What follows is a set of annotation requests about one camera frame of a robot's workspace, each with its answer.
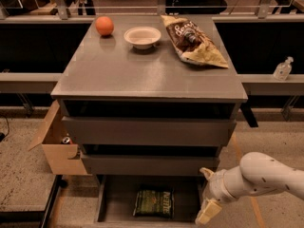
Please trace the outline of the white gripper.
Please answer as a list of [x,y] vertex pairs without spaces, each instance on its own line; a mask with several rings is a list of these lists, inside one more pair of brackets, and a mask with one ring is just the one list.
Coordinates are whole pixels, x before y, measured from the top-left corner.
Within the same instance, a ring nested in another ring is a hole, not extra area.
[[202,193],[203,203],[195,223],[205,225],[221,211],[221,204],[238,200],[232,194],[232,189],[228,187],[228,184],[233,185],[232,181],[238,175],[238,171],[236,169],[222,169],[214,172],[205,167],[199,171],[206,178],[207,184]]

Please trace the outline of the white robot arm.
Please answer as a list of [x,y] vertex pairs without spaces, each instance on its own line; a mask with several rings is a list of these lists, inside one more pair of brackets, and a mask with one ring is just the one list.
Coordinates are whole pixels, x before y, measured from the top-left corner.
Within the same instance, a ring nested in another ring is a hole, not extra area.
[[241,197],[264,196],[288,192],[304,200],[304,171],[292,168],[260,152],[245,154],[239,165],[216,172],[202,167],[207,180],[195,223],[207,224],[224,204]]

